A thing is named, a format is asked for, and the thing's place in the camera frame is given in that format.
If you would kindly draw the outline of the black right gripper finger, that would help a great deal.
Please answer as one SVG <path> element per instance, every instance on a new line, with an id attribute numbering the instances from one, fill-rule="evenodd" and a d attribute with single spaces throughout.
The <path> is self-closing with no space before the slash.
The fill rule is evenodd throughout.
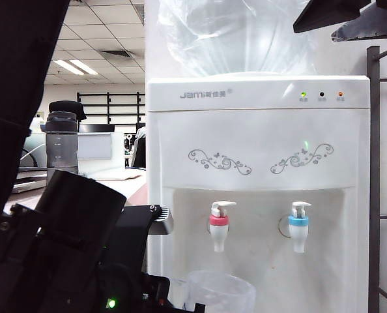
<path id="1" fill-rule="evenodd" d="M 387 7 L 372 5 L 331 34 L 332 42 L 387 39 Z"/>
<path id="2" fill-rule="evenodd" d="M 360 10 L 371 1 L 366 0 L 312 0 L 293 23 L 295 33 L 303 33 L 338 23 L 355 20 Z"/>

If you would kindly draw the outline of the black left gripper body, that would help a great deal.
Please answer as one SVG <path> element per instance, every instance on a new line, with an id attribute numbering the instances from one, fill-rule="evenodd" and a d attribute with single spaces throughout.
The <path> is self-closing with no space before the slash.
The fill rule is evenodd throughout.
<path id="1" fill-rule="evenodd" d="M 184 312 L 168 299 L 170 280 L 164 276 L 143 275 L 141 312 Z"/>

